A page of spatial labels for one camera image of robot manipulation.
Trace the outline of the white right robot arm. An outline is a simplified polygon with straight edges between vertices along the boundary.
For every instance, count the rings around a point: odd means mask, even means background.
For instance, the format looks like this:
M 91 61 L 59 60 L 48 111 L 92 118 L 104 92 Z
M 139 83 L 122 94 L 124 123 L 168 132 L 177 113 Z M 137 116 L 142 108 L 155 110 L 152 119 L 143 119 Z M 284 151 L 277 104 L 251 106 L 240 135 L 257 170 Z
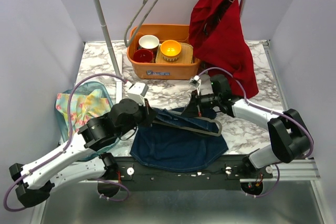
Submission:
M 223 74 L 211 77 L 211 94 L 201 94 L 199 76 L 192 77 L 190 84 L 196 89 L 191 93 L 190 101 L 182 112 L 183 116 L 201 117 L 206 109 L 218 107 L 220 112 L 232 118 L 244 119 L 268 130 L 270 144 L 245 156 L 236 169 L 237 174 L 255 177 L 263 167 L 290 163 L 304 156 L 313 147 L 313 141 L 309 139 L 309 132 L 298 111 L 274 111 L 233 95 Z

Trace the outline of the blue denim skirt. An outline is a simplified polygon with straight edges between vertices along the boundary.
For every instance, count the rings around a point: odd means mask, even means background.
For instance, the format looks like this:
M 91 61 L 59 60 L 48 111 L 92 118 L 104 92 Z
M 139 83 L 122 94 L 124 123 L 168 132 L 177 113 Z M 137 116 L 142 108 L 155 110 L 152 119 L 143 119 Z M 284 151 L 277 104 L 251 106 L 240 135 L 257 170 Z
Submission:
M 183 108 L 154 110 L 156 120 L 217 131 L 214 123 L 175 114 Z M 222 135 L 203 135 L 153 123 L 151 127 L 138 128 L 130 154 L 144 166 L 184 173 L 207 168 L 226 151 L 228 146 Z

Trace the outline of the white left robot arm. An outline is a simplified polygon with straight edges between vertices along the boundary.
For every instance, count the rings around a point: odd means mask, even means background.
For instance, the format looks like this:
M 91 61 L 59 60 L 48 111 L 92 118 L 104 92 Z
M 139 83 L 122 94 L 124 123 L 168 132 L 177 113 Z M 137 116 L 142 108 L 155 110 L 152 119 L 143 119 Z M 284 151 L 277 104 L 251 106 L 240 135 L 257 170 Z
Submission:
M 24 208 L 30 208 L 47 200 L 65 184 L 112 179 L 117 170 L 111 154 L 101 154 L 82 166 L 74 162 L 114 144 L 137 126 L 150 126 L 156 115 L 147 100 L 139 105 L 132 99 L 123 99 L 110 112 L 89 120 L 75 136 L 45 156 L 25 165 L 13 164 L 9 172 L 18 201 Z

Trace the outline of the floral cloth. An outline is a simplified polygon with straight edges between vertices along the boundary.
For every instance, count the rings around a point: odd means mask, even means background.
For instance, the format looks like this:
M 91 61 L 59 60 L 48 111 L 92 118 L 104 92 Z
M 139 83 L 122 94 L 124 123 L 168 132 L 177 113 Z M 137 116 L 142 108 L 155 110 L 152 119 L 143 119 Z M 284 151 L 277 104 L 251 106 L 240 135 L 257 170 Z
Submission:
M 72 132 L 78 132 L 90 119 L 97 118 L 109 112 L 109 99 L 103 97 L 103 91 L 94 89 L 88 94 L 58 93 L 55 108 L 60 115 L 60 129 L 65 141 L 69 138 L 69 122 Z

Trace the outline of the red skirt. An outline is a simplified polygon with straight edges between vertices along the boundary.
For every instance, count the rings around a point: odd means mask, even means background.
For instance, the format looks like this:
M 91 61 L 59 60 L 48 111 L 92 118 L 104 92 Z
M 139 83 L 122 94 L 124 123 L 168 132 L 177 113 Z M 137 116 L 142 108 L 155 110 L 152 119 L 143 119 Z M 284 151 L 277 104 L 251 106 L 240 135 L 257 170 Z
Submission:
M 233 94 L 247 98 L 258 94 L 238 0 L 198 0 L 191 13 L 188 40 L 194 56 L 214 67 L 208 72 L 210 76 L 219 74 L 220 68 L 228 72 L 226 78 Z

